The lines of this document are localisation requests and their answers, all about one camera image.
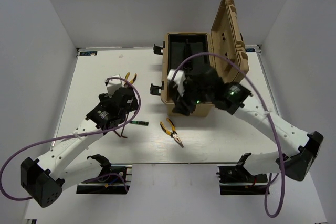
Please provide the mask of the green black screwdriver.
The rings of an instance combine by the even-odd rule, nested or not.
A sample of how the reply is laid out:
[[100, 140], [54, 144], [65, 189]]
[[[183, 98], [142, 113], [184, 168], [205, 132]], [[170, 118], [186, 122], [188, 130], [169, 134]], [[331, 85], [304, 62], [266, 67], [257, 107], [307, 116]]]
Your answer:
[[148, 126], [148, 121], [130, 121], [130, 124], [141, 125], [141, 126]]

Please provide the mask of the tan plastic toolbox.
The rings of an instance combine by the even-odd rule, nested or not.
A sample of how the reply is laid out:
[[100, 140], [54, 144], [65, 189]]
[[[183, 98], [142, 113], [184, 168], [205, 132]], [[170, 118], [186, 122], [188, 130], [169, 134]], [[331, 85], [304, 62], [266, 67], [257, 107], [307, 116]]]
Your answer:
[[202, 54], [183, 65], [186, 77], [200, 74], [211, 66], [224, 82], [241, 82], [243, 75], [249, 71], [234, 0], [221, 0], [210, 33], [167, 33], [163, 45], [154, 45], [153, 52], [162, 56], [162, 77], [159, 86], [151, 85], [150, 93], [160, 96], [169, 116], [176, 114], [173, 113], [173, 92], [167, 75], [191, 55]]

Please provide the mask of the yellow black long-nose pliers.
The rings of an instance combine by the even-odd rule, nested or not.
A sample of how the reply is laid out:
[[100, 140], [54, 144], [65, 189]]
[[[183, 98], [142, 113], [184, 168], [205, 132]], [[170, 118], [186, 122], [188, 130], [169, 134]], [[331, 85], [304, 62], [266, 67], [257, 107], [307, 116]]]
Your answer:
[[167, 129], [165, 126], [164, 126], [164, 124], [163, 124], [163, 122], [162, 121], [160, 121], [160, 127], [161, 127], [161, 129], [162, 129], [162, 131], [165, 133], [165, 134], [167, 134], [167, 135], [169, 135], [181, 148], [183, 148], [184, 147], [184, 145], [183, 145], [183, 143], [182, 143], [182, 141], [181, 141], [181, 139], [180, 139], [180, 137], [179, 137], [179, 135], [177, 134], [177, 132], [176, 132], [176, 127], [175, 127], [175, 125], [174, 125], [174, 123], [171, 121], [171, 119], [170, 118], [166, 118], [166, 120], [169, 122], [169, 124], [170, 124], [170, 126], [171, 126], [171, 130], [169, 130], [169, 129]]

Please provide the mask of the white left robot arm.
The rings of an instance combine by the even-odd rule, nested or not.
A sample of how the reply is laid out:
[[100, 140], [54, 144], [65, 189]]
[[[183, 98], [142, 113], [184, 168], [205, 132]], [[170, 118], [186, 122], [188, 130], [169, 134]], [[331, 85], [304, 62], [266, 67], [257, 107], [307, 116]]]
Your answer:
[[88, 156], [79, 165], [71, 162], [108, 130], [124, 123], [126, 115], [139, 108], [137, 92], [120, 87], [113, 95], [99, 95], [100, 102], [74, 130], [73, 137], [60, 142], [45, 154], [21, 163], [21, 185], [42, 208], [53, 204], [62, 191], [87, 179], [104, 182], [110, 178], [107, 158], [100, 154]]

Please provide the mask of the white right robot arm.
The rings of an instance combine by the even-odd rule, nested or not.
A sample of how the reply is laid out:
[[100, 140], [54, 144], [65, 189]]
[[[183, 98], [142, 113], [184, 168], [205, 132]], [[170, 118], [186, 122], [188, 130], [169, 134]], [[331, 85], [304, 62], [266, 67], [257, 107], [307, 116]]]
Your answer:
[[167, 82], [173, 91], [174, 113], [191, 115], [200, 103], [211, 103], [246, 122], [281, 149], [269, 153], [245, 153], [237, 162], [238, 177], [247, 182], [262, 173], [284, 174], [304, 180], [319, 154], [324, 137], [318, 131], [301, 130], [277, 114], [267, 112], [259, 99], [238, 82], [225, 83], [212, 67], [187, 78], [171, 69]]

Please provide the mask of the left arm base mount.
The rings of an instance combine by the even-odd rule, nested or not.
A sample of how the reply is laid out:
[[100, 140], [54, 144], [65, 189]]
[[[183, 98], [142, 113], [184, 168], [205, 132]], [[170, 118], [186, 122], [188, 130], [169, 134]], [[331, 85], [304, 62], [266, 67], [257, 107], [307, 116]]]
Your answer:
[[85, 180], [77, 186], [76, 194], [80, 195], [126, 195], [132, 180], [132, 165], [114, 165], [96, 154], [87, 157], [88, 161], [97, 161], [100, 173], [92, 179]]

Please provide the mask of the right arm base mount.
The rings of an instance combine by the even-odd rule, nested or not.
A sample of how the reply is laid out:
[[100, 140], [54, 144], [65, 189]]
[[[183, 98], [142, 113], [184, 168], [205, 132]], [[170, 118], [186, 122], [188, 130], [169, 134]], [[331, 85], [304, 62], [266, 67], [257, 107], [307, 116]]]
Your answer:
[[266, 174], [251, 175], [244, 164], [251, 153], [244, 154], [234, 165], [218, 166], [221, 196], [264, 195], [268, 184]]

